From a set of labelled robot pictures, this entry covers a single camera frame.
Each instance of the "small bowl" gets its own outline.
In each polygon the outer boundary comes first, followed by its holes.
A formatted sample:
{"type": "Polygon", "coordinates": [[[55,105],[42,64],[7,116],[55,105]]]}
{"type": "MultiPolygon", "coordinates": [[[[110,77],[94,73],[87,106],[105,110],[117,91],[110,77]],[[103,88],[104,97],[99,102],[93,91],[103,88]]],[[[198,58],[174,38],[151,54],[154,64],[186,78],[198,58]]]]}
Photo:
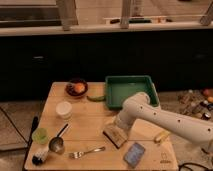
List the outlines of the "small bowl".
{"type": "Polygon", "coordinates": [[[87,90],[88,84],[82,78],[73,78],[66,85],[66,92],[73,97],[82,97],[87,90]]]}

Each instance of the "cable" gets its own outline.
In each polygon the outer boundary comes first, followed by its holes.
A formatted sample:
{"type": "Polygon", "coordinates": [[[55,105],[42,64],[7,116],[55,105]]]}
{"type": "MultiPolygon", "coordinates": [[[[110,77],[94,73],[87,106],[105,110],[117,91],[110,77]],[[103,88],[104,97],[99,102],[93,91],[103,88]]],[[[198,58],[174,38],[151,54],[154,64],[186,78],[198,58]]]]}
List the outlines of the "cable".
{"type": "Polygon", "coordinates": [[[183,164],[179,165],[179,171],[181,171],[181,169],[183,169],[183,168],[186,168],[186,169],[189,169],[190,171],[193,171],[193,169],[190,168],[190,167],[187,166],[187,165],[197,166],[197,167],[203,168],[204,171],[210,171],[210,170],[211,170],[211,169],[209,169],[209,168],[207,168],[207,167],[205,167],[205,166],[203,166],[203,165],[201,165],[201,164],[187,162],[187,163],[183,163],[183,164]]]}
{"type": "Polygon", "coordinates": [[[7,119],[10,121],[10,123],[13,125],[14,129],[17,131],[17,133],[21,136],[21,138],[25,141],[25,143],[28,144],[28,141],[24,138],[24,136],[21,134],[21,132],[18,130],[18,128],[16,127],[16,125],[13,123],[13,121],[11,120],[11,118],[8,116],[7,112],[0,106],[0,110],[2,111],[2,113],[4,113],[4,115],[7,117],[7,119]]]}

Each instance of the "metal fork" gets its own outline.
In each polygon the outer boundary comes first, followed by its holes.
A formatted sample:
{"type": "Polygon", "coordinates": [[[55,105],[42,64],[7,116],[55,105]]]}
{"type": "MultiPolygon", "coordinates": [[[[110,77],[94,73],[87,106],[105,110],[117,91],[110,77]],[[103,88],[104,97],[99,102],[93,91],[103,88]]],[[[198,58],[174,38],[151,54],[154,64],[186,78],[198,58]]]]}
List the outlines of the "metal fork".
{"type": "Polygon", "coordinates": [[[83,151],[76,151],[76,152],[73,152],[73,153],[69,153],[69,157],[77,159],[77,158],[82,157],[85,154],[99,152],[99,151],[104,151],[105,149],[106,149],[105,147],[100,147],[100,148],[96,148],[96,149],[85,151],[85,152],[83,152],[83,151]]]}

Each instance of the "green plastic bin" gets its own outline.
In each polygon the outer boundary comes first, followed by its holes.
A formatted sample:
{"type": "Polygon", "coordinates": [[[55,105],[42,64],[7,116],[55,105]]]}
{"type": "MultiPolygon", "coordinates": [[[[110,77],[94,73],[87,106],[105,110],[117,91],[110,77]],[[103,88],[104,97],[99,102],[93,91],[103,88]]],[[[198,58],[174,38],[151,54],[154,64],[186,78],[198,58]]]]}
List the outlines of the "green plastic bin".
{"type": "Polygon", "coordinates": [[[106,105],[110,110],[122,109],[124,100],[137,92],[146,92],[151,105],[159,105],[156,90],[150,76],[107,76],[106,79],[106,105]]]}

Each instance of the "glass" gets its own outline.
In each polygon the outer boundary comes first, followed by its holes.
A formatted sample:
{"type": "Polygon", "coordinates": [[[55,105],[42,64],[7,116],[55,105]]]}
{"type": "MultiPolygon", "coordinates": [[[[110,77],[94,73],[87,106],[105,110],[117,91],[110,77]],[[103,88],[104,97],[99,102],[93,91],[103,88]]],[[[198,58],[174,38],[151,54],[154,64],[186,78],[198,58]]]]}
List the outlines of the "glass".
{"type": "Polygon", "coordinates": [[[47,130],[45,128],[37,128],[32,133],[32,140],[38,144],[46,144],[48,141],[47,130]]]}

